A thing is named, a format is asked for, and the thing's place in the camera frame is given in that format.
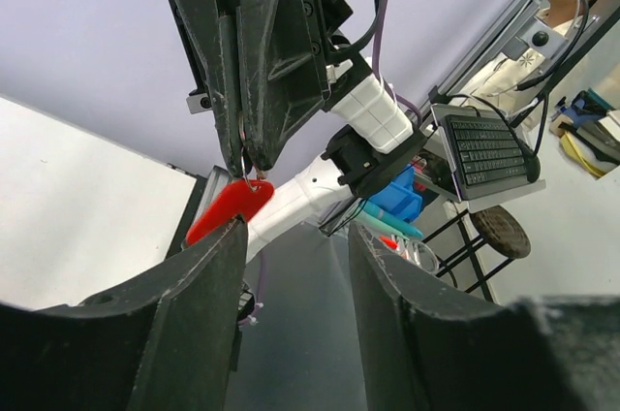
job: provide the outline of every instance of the red object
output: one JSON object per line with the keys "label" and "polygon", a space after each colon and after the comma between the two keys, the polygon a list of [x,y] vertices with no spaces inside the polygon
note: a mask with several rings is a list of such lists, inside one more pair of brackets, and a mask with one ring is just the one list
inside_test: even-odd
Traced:
{"label": "red object", "polygon": [[193,246],[236,215],[242,215],[245,221],[249,222],[274,193],[273,185],[268,181],[250,180],[250,183],[254,186],[254,191],[245,180],[236,181],[224,188],[187,233],[187,244]]}
{"label": "red object", "polygon": [[391,238],[381,237],[381,241],[387,246],[389,249],[396,251],[398,249],[398,243]]}
{"label": "red object", "polygon": [[[424,168],[422,168],[418,164],[416,164],[415,161],[412,161],[412,165],[414,166],[414,169],[416,170],[416,172],[418,172],[418,173],[424,172]],[[426,191],[426,187],[424,185],[420,185],[419,183],[415,183],[414,182],[414,191],[420,191],[420,193],[421,193],[421,192]]]}

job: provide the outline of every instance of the black keyboard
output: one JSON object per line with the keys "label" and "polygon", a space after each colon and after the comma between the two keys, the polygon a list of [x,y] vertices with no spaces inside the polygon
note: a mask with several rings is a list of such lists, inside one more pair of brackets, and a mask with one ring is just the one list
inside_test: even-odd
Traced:
{"label": "black keyboard", "polygon": [[[447,115],[442,119],[461,189],[525,176],[523,152],[499,118]],[[492,194],[513,186],[494,186]]]}

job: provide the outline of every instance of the black plastic housing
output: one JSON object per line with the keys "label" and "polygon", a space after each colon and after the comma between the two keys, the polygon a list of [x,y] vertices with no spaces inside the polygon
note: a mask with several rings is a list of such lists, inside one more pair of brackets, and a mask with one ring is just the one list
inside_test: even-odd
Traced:
{"label": "black plastic housing", "polygon": [[287,140],[322,109],[328,38],[351,14],[344,0],[170,0],[227,168],[272,169]]}

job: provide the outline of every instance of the person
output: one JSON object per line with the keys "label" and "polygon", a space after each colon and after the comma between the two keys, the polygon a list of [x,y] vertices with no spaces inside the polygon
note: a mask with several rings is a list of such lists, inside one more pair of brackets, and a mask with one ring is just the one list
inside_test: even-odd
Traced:
{"label": "person", "polygon": [[[566,35],[573,25],[577,10],[577,0],[547,0],[550,7],[538,14],[538,18],[562,35]],[[588,0],[592,7],[598,0]],[[488,63],[463,87],[461,93],[478,96],[505,113],[518,111],[527,106],[536,96],[541,86],[518,92],[516,86],[539,68],[544,57],[533,49],[527,50],[518,60],[508,59],[500,54]],[[586,61],[581,61],[576,70],[571,71],[567,78],[578,79],[579,74],[586,70]],[[451,104],[458,106],[475,106],[477,109],[488,109],[483,103],[472,99],[463,101],[455,99]],[[541,121],[542,106],[539,106],[524,122],[528,129],[536,127]]]}

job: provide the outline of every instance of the blue box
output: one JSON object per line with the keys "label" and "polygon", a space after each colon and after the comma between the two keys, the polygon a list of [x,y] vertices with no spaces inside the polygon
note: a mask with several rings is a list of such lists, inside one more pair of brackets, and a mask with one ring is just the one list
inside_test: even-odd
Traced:
{"label": "blue box", "polygon": [[370,198],[381,209],[405,222],[413,222],[419,217],[422,198],[414,192],[416,170],[407,166],[383,191]]}

